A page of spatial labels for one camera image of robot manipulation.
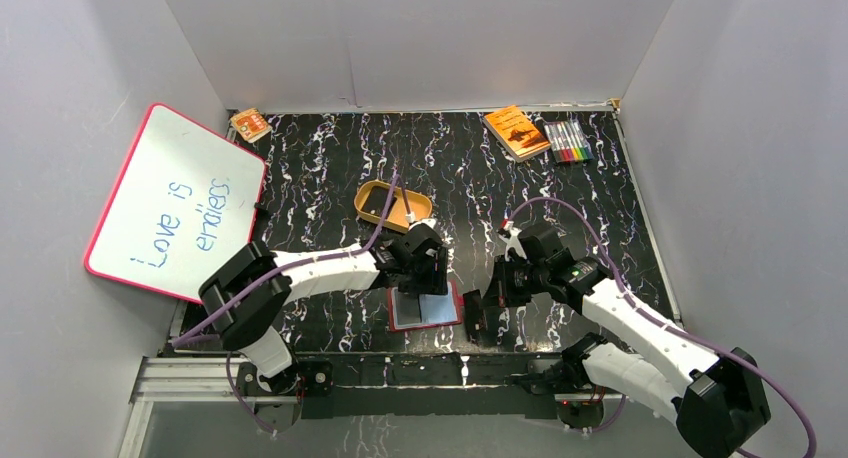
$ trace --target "white wall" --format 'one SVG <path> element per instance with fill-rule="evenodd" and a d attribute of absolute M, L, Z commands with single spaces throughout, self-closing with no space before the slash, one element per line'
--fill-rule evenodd
<path fill-rule="evenodd" d="M 848 0 L 675 0 L 622 105 L 683 318 L 848 434 Z M 775 394 L 749 450 L 801 456 Z"/>
<path fill-rule="evenodd" d="M 167 0 L 230 108 L 621 96 L 672 0 Z"/>
<path fill-rule="evenodd" d="M 82 256 L 143 112 L 225 112 L 164 0 L 0 0 L 0 449 L 115 456 L 174 300 Z"/>

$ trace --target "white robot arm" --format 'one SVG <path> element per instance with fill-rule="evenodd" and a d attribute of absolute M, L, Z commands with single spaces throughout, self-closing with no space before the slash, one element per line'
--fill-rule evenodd
<path fill-rule="evenodd" d="M 625 353 L 589 334 L 562 353 L 546 372 L 575 389 L 600 385 L 626 394 L 665 417 L 704 458 L 727 458 L 770 419 L 762 381 L 726 358 L 667 333 L 677 327 L 638 299 L 628 303 L 597 260 L 575 260 L 547 222 L 511 230 L 507 253 L 495 259 L 485 295 L 465 294 L 470 334 L 486 329 L 485 310 L 527 304 L 549 293 L 560 303 L 615 333 L 638 354 Z M 333 253 L 333 260 L 319 256 Z M 245 246 L 200 289 L 208 313 L 222 308 L 257 277 L 287 263 L 304 263 L 257 287 L 213 325 L 225 350 L 239 351 L 260 379 L 282 392 L 297 379 L 294 355 L 271 323 L 283 304 L 336 290 L 398 286 L 400 291 L 444 294 L 447 253 L 429 224 L 416 223 L 402 237 L 331 252 L 271 252 L 261 242 Z M 637 313 L 641 308 L 663 326 Z M 755 364 L 744 351 L 734 350 Z"/>
<path fill-rule="evenodd" d="M 575 386 L 600 385 L 648 406 L 677 426 L 705 458 L 731 456 L 771 417 L 762 380 L 712 350 L 668 333 L 678 328 L 638 298 L 625 296 L 598 260 L 574 259 L 547 222 L 505 230 L 506 254 L 495 259 L 485 295 L 466 294 L 466 328 L 487 328 L 484 310 L 527 304 L 549 293 L 584 317 L 615 333 L 638 354 L 625 353 L 589 334 L 563 351 L 545 379 Z M 637 310 L 661 323 L 657 326 Z M 733 353 L 756 365 L 740 349 Z"/>
<path fill-rule="evenodd" d="M 271 390 L 289 389 L 297 374 L 286 371 L 296 360 L 271 326 L 280 308 L 330 291 L 397 286 L 403 292 L 446 293 L 447 250 L 433 225 L 432 220 L 419 221 L 403 237 L 377 240 L 368 250 L 357 244 L 337 250 L 286 253 L 272 252 L 264 243 L 252 242 L 201 286 L 201 301 L 211 315 L 257 277 L 289 263 L 306 261 L 269 279 L 213 322 L 225 350 L 245 355 Z M 331 254 L 338 258 L 318 259 Z"/>

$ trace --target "orange box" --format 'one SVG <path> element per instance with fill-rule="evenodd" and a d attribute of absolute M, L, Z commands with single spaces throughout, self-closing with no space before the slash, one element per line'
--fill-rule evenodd
<path fill-rule="evenodd" d="M 238 131 L 244 141 L 248 143 L 253 143 L 271 132 L 271 126 L 268 125 L 265 118 L 262 118 L 262 115 L 256 108 L 244 110 L 241 113 L 233 115 L 230 118 L 230 123 L 233 124 L 233 128 Z"/>

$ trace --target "black marble table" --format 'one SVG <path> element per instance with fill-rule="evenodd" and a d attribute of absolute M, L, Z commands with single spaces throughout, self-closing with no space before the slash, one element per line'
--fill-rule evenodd
<path fill-rule="evenodd" d="M 397 168 L 409 189 L 433 202 L 449 249 L 449 279 L 460 293 L 489 283 L 492 257 L 503 253 L 497 226 L 527 198 L 555 196 L 582 210 L 638 296 L 666 316 L 671 308 L 640 211 L 621 138 L 610 111 L 530 113 L 545 121 L 576 117 L 596 160 L 556 164 L 549 153 L 516 163 L 482 124 L 482 113 L 341 113 L 266 115 L 273 136 L 237 142 L 265 157 L 268 172 L 254 239 L 296 252 L 334 249 L 367 239 L 374 225 L 357 219 L 363 183 L 390 181 Z M 594 253 L 580 221 L 557 205 L 522 211 L 516 225 L 553 223 L 575 256 Z M 190 305 L 183 330 L 205 316 Z M 543 353 L 558 351 L 598 325 L 540 296 L 495 313 L 489 336 L 471 343 L 463 325 L 389 331 L 387 293 L 334 292 L 287 304 L 275 323 L 300 353 Z M 198 345 L 214 351 L 214 343 Z"/>

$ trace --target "red frame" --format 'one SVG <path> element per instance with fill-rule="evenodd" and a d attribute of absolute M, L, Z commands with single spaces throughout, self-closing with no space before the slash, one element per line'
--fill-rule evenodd
<path fill-rule="evenodd" d="M 394 306 L 392 306 L 392 290 L 394 288 L 389 288 L 387 297 L 389 301 L 389 330 L 391 331 L 412 331 L 412 330 L 424 330 L 427 328 L 436 328 L 439 326 L 453 326 L 462 324 L 462 307 L 465 303 L 462 302 L 462 298 L 459 296 L 459 291 L 456 289 L 456 283 L 451 280 L 451 290 L 453 290 L 453 304 L 456 308 L 456 321 L 451 321 L 448 323 L 438 323 L 435 325 L 421 325 L 421 326 L 410 326 L 408 328 L 395 328 L 395 320 L 394 320 Z"/>
<path fill-rule="evenodd" d="M 262 159 L 256 153 L 245 150 L 244 148 L 238 146 L 237 144 L 227 141 L 226 138 L 221 136 L 220 133 L 210 129 L 209 127 L 207 127 L 207 126 L 205 126 L 201 123 L 198 123 L 198 122 L 192 120 L 188 116 L 180 113 L 179 111 L 171 108 L 170 106 L 168 106 L 164 103 L 159 103 L 159 102 L 153 103 L 152 105 L 150 105 L 150 108 L 147 109 L 147 113 L 145 113 L 144 119 L 141 122 L 141 126 L 138 128 L 138 132 L 135 135 L 135 139 L 133 140 L 132 146 L 130 146 L 130 151 L 127 154 L 126 159 L 124 160 L 124 164 L 121 166 L 121 172 L 118 174 L 118 180 L 115 182 L 115 186 L 112 187 L 112 192 L 109 194 L 109 200 L 106 202 L 106 208 L 103 210 L 103 213 L 100 215 L 100 220 L 97 222 L 97 228 L 94 230 L 94 236 L 92 236 L 91 241 L 88 244 L 88 248 L 85 250 L 85 255 L 83 256 L 83 266 L 85 266 L 85 269 L 88 270 L 88 272 L 91 273 L 92 275 L 99 276 L 101 278 L 106 278 L 107 280 L 117 281 L 119 283 L 124 283 L 126 285 L 132 285 L 132 286 L 142 288 L 142 289 L 145 289 L 145 290 L 155 291 L 156 293 L 161 293 L 161 294 L 167 295 L 167 296 L 173 296 L 174 298 L 179 298 L 181 300 L 190 301 L 192 303 L 200 303 L 201 302 L 200 298 L 197 298 L 197 297 L 178 295 L 176 293 L 171 293 L 169 291 L 160 290 L 160 289 L 154 288 L 152 286 L 143 285 L 141 283 L 137 283 L 137 282 L 134 282 L 134 281 L 130 281 L 130 280 L 126 280 L 126 279 L 123 279 L 123 278 L 118 278 L 116 276 L 101 273 L 99 271 L 92 269 L 91 265 L 88 262 L 89 259 L 91 258 L 91 252 L 92 252 L 92 250 L 94 250 L 94 245 L 97 243 L 97 239 L 100 237 L 100 230 L 103 229 L 103 223 L 106 221 L 106 217 L 109 215 L 109 211 L 112 209 L 112 202 L 115 201 L 115 195 L 118 194 L 118 189 L 121 187 L 121 183 L 124 181 L 124 175 L 127 172 L 127 168 L 130 165 L 130 161 L 132 161 L 132 157 L 133 157 L 133 154 L 135 153 L 135 149 L 138 146 L 139 140 L 141 139 L 141 134 L 144 132 L 144 129 L 147 127 L 147 122 L 148 122 L 148 120 L 150 120 L 150 115 L 153 113 L 153 110 L 157 106 L 161 106 L 163 108 L 166 108 L 166 109 L 180 115 L 181 117 L 185 118 L 186 120 L 194 123 L 195 125 L 203 128 L 204 130 L 214 134 L 218 138 L 226 141 L 227 143 L 230 143 L 231 145 L 235 146 L 239 150 L 255 156 L 256 159 L 261 161 L 262 162 L 263 179 L 260 180 L 260 182 L 259 182 L 259 191 L 256 194 L 256 202 L 259 202 L 260 198 L 262 197 L 262 189 L 264 188 L 264 184 L 265 184 L 264 176 L 268 172 L 268 165 L 265 163 L 264 159 Z M 256 211 L 253 212 L 253 223 L 251 223 L 251 225 L 250 225 L 250 231 L 247 234 L 247 241 L 245 241 L 245 243 L 250 241 L 250 237 L 253 236 L 253 227 L 255 225 L 256 225 Z"/>

